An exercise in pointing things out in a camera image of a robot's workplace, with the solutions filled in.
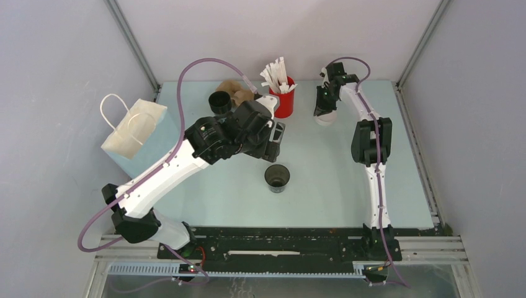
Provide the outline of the white plastic cup lid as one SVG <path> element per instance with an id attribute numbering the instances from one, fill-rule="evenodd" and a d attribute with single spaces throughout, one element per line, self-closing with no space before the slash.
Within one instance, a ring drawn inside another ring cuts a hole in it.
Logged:
<path id="1" fill-rule="evenodd" d="M 323 115 L 314 116 L 314 120 L 316 121 L 316 123 L 322 126 L 329 126 L 333 124 L 336 121 L 336 119 L 337 119 L 336 111 L 332 111 L 330 113 L 323 114 Z"/>

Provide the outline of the black paper coffee cup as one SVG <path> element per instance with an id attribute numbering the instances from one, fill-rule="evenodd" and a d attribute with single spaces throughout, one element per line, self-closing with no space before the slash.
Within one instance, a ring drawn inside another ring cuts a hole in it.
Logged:
<path id="1" fill-rule="evenodd" d="M 216 116 L 226 115 L 233 108 L 231 96 L 226 91 L 215 91 L 208 98 L 211 111 Z"/>

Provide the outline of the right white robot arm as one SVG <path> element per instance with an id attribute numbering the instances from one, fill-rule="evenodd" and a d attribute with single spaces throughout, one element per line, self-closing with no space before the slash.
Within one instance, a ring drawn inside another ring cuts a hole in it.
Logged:
<path id="1" fill-rule="evenodd" d="M 391 154 L 393 124 L 390 118 L 374 110 L 362 88 L 364 79 L 346 73 L 342 61 L 337 58 L 321 70 L 323 80 L 316 88 L 313 115 L 319 125 L 331 125 L 336 120 L 338 102 L 357 114 L 350 152 L 353 161 L 363 166 L 369 188 L 369 211 L 360 249 L 364 257 L 375 260 L 385 252 L 392 237 L 385 171 Z"/>

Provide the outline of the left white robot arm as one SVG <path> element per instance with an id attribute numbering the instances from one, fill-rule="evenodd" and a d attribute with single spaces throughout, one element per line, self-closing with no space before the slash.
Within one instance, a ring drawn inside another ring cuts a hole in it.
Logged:
<path id="1" fill-rule="evenodd" d="M 180 144 L 135 179 L 107 184 L 102 193 L 113 214 L 115 230 L 131 244 L 156 240 L 180 258 L 190 258 L 196 242 L 190 228 L 155 211 L 154 205 L 193 174 L 237 154 L 275 162 L 284 124 L 274 120 L 276 96 L 245 101 L 224 117 L 202 117 L 185 132 Z"/>

